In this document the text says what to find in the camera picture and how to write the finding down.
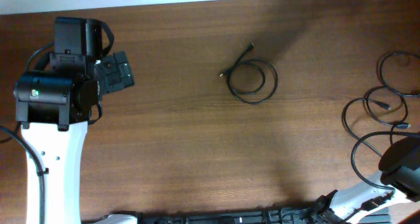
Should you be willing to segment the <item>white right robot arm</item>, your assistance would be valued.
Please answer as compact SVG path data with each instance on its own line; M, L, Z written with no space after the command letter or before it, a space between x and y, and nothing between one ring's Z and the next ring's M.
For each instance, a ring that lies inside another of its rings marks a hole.
M358 223L389 206L418 201L419 137L406 137L387 149L379 171L366 182L319 197L311 217L320 223Z

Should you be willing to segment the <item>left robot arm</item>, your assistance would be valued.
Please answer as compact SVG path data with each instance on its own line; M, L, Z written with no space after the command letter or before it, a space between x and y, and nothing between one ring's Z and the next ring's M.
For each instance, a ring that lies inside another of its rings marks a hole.
M58 17L54 40L29 58L14 87L27 158L28 223L79 223L81 153L104 95L135 84L127 55L96 19Z

